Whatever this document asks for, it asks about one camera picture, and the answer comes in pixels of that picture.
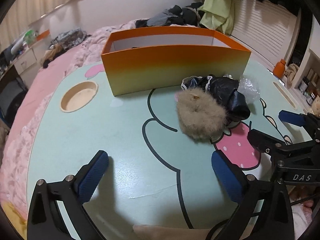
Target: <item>orange bottle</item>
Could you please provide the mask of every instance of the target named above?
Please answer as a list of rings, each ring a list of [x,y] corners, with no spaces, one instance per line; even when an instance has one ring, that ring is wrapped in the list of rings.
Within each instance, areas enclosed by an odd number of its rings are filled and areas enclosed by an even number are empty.
[[[284,70],[285,70],[285,61],[283,59],[281,59],[275,66],[275,68],[273,69],[273,74],[275,76],[277,76],[278,78],[282,78],[283,74],[284,74]]]

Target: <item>brown fur scrunchie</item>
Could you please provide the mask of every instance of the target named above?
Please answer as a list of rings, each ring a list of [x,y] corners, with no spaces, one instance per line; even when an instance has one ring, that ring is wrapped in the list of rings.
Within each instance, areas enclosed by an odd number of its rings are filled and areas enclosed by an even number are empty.
[[[178,94],[177,113],[181,131],[194,139],[207,139],[225,126],[226,110],[200,88]]]

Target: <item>white drawer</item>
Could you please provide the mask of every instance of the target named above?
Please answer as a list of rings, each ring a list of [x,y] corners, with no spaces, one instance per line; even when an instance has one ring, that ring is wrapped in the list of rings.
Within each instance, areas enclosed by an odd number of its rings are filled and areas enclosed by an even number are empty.
[[[33,54],[32,49],[30,49],[19,57],[19,59],[14,63],[14,66],[16,67],[16,70],[20,75],[23,71],[25,71],[28,67],[32,66],[36,62],[36,57]]]

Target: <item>blue gripper pad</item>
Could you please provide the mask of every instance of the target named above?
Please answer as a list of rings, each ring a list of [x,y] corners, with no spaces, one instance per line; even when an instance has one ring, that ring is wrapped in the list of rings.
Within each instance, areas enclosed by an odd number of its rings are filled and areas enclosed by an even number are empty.
[[[218,180],[228,193],[231,201],[240,204],[243,199],[242,185],[237,180],[236,176],[233,174],[228,165],[221,158],[218,151],[214,151],[212,153],[211,165],[216,176],[218,177]]]
[[[296,126],[302,127],[306,124],[304,117],[301,114],[281,110],[278,117],[281,122],[291,123]]]
[[[109,157],[105,151],[98,151],[89,164],[84,165],[81,170],[87,170],[86,174],[82,174],[81,181],[77,185],[78,200],[81,204],[89,202],[96,187],[98,186],[103,174],[109,165]]]

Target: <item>louvered door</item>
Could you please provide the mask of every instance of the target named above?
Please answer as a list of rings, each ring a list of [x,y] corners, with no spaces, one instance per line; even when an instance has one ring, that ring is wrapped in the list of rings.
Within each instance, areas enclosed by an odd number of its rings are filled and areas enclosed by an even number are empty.
[[[246,43],[275,65],[285,58],[297,17],[268,0],[235,0],[232,36]]]

